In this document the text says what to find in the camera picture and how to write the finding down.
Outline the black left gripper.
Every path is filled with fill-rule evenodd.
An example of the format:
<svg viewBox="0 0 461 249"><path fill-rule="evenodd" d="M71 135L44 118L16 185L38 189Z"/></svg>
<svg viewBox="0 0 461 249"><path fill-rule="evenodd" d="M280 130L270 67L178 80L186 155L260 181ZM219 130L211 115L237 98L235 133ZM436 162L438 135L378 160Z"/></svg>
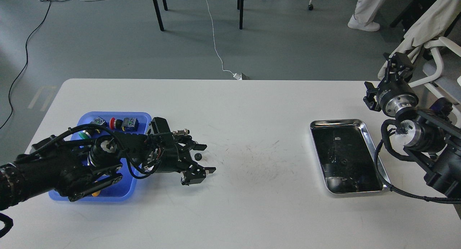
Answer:
<svg viewBox="0 0 461 249"><path fill-rule="evenodd" d="M187 151L204 151L206 144L199 144L193 140L185 140L181 146L178 141L189 136L188 129L171 131L165 118L154 117L146 132L147 144L152 149L144 162L145 172L171 173L181 172L181 185L201 183L208 174L214 173L216 167L202 167L191 165L183 154Z"/></svg>

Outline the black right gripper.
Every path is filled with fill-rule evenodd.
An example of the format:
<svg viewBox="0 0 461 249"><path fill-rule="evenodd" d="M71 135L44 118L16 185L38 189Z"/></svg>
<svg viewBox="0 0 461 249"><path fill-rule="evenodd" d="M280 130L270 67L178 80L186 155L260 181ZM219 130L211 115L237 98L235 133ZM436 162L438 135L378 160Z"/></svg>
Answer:
<svg viewBox="0 0 461 249"><path fill-rule="evenodd" d="M373 83L365 81L366 96L363 101L371 111L382 111L393 118L412 117L419 102L417 95L410 88L414 63L405 53L395 52L387 58L385 76L376 88Z"/></svg>

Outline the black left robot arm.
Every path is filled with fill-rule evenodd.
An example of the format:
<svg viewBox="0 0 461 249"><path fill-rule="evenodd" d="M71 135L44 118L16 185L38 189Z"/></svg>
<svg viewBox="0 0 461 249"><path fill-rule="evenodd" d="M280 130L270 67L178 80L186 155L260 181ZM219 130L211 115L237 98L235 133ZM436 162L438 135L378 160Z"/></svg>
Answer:
<svg viewBox="0 0 461 249"><path fill-rule="evenodd" d="M51 190L75 202L120 182L122 159L135 179L177 172L182 185L198 184L216 171L191 157L191 150L206 147L188 129L171 131L161 117L153 118L145 134L82 124L43 139L30 154L1 166L0 207L6 210Z"/></svg>

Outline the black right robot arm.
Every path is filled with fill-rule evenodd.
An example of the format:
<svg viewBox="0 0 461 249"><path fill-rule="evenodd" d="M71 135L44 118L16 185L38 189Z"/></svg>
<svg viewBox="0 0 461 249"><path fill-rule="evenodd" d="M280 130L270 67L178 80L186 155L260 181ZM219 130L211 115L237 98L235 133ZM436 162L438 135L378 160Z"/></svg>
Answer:
<svg viewBox="0 0 461 249"><path fill-rule="evenodd" d="M416 162L424 171L426 185L443 194L427 197L405 192L378 174L382 183L399 195L440 204L460 203L460 129L448 119L452 104L438 99L429 109L418 107L419 99L409 80L413 64L404 53L387 58L385 75L375 87L365 82L364 103L371 111L382 111L388 119L382 123L382 139L373 156L378 168L382 147L396 159Z"/></svg>

